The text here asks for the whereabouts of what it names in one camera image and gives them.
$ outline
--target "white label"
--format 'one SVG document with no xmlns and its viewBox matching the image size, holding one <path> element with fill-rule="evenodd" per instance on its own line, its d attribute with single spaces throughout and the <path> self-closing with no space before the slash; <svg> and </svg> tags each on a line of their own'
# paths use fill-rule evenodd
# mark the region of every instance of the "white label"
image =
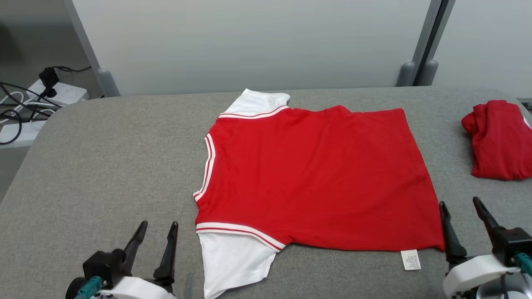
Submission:
<svg viewBox="0 0 532 299">
<path fill-rule="evenodd" d="M 421 263 L 419 263 L 419 256 L 417 250 L 401 251 L 403 257 L 403 265 L 405 270 L 420 270 Z"/>
</svg>

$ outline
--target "gray table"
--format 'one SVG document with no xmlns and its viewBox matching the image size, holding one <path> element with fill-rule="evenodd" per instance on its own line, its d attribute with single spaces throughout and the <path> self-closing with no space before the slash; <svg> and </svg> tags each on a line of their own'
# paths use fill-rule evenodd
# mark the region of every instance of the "gray table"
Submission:
<svg viewBox="0 0 532 299">
<path fill-rule="evenodd" d="M 532 231 L 532 180 L 471 176 L 470 138 L 460 120 L 472 107 L 508 95 L 493 89 L 401 87 L 291 90 L 290 106 L 352 111 L 402 107 L 436 193 L 447 203 L 470 254 L 491 246 L 471 199 L 480 196 L 501 224 Z M 172 220 L 180 224 L 174 290 L 203 297 L 201 247 L 192 192 L 202 184 L 203 137 L 239 93 L 95 99 L 47 122 L 0 205 L 0 290 L 4 298 L 64 296 L 97 250 L 124 247 L 149 221 L 134 274 L 150 277 Z M 523 109 L 526 118 L 530 114 Z M 343 252 L 289 245 L 264 281 L 223 298 L 436 298 L 447 270 L 436 250 L 422 269 L 404 271 L 397 252 Z"/>
</svg>

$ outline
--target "power strip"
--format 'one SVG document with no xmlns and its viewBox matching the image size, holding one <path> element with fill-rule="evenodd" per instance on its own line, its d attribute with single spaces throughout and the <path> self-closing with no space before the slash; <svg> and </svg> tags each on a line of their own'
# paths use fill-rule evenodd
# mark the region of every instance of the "power strip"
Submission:
<svg viewBox="0 0 532 299">
<path fill-rule="evenodd" d="M 37 80 L 28 89 L 40 95 L 45 90 L 45 87 L 41 80 Z M 76 87 L 58 82 L 56 85 L 54 85 L 54 89 L 57 92 L 57 95 L 54 97 L 46 98 L 62 106 L 74 104 L 75 102 L 85 101 L 86 99 L 89 99 L 89 93 L 86 89 L 81 87 Z M 27 94 L 30 98 L 35 97 L 35 95 L 31 92 L 27 92 Z"/>
<path fill-rule="evenodd" d="M 0 145 L 0 148 L 12 148 L 32 145 L 33 141 L 35 140 L 35 137 L 37 137 L 37 134 L 39 134 L 39 131 L 43 127 L 45 122 L 45 120 L 41 120 L 34 121 L 33 123 L 23 123 L 20 136 L 15 141 L 9 144 Z M 2 131 L 0 131 L 0 142 L 8 142 L 9 140 L 13 139 L 18 131 L 18 123 L 4 125 L 2 127 Z"/>
<path fill-rule="evenodd" d="M 41 80 L 37 80 L 28 89 L 35 92 L 36 94 L 41 94 L 44 91 L 45 87 Z M 52 98 L 46 98 L 62 106 L 67 106 L 79 101 L 85 101 L 86 99 L 89 99 L 89 93 L 84 88 L 58 82 L 56 85 L 54 85 L 54 89 L 55 91 L 57 91 L 57 95 Z M 36 97 L 31 92 L 27 92 L 27 94 L 30 98 Z M 45 122 L 46 121 L 43 120 L 34 121 L 33 123 L 23 123 L 20 136 L 10 144 L 0 145 L 0 149 L 32 145 L 33 141 L 35 140 L 35 137 L 37 137 L 37 134 L 39 134 L 40 128 L 44 125 Z M 10 141 L 16 136 L 16 133 L 18 131 L 18 123 L 4 125 L 2 127 L 2 130 L 0 131 L 0 142 Z"/>
</svg>

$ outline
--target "red fabric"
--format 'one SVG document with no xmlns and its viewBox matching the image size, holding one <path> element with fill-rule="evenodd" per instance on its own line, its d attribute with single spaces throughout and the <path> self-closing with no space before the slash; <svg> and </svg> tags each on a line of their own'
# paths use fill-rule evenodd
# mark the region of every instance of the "red fabric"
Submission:
<svg viewBox="0 0 532 299">
<path fill-rule="evenodd" d="M 476 105 L 462 126 L 472 137 L 472 175 L 501 180 L 532 177 L 532 129 L 517 105 L 502 99 Z"/>
<path fill-rule="evenodd" d="M 248 226 L 285 245 L 444 249 L 438 200 L 402 109 L 285 109 L 219 118 L 210 135 L 215 158 L 196 224 Z"/>
</svg>

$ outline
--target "folded red shirt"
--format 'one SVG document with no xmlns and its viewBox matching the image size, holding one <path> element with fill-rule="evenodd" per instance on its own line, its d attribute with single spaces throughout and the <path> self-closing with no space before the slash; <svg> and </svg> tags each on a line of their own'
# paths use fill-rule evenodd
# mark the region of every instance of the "folded red shirt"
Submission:
<svg viewBox="0 0 532 299">
<path fill-rule="evenodd" d="M 532 129 L 517 105 L 502 99 L 476 105 L 462 126 L 473 138 L 472 175 L 502 180 L 532 177 Z"/>
</svg>

